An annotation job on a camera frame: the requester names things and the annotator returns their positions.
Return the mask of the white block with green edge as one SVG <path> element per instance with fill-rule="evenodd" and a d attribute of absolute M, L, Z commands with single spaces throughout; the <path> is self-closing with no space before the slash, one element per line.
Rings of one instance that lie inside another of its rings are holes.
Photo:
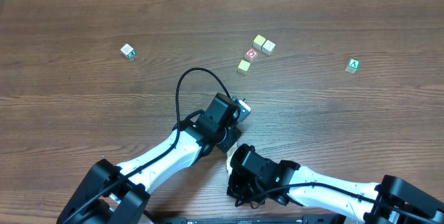
<path fill-rule="evenodd" d="M 226 160 L 226 167 L 227 167 L 228 175 L 230 175 L 232 173 L 232 167 L 230 165 L 230 162 L 231 162 L 231 159 Z"/>

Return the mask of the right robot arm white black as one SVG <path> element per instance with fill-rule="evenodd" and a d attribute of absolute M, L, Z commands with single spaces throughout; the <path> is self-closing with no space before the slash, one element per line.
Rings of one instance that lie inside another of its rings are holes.
<path fill-rule="evenodd" d="M 266 200 L 335 212 L 358 223 L 442 223 L 443 202 L 402 178 L 349 182 L 293 161 L 278 163 L 243 144 L 234 152 L 227 194 L 256 209 Z"/>

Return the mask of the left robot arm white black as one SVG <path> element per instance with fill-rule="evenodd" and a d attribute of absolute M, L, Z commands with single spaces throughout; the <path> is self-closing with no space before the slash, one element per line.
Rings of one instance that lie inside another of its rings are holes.
<path fill-rule="evenodd" d="M 226 153 L 240 138 L 237 128 L 251 112 L 243 100 L 218 93 L 173 127 L 155 148 L 127 162 L 95 163 L 59 215 L 58 223 L 138 223 L 151 194 L 174 173 L 209 155 Z"/>

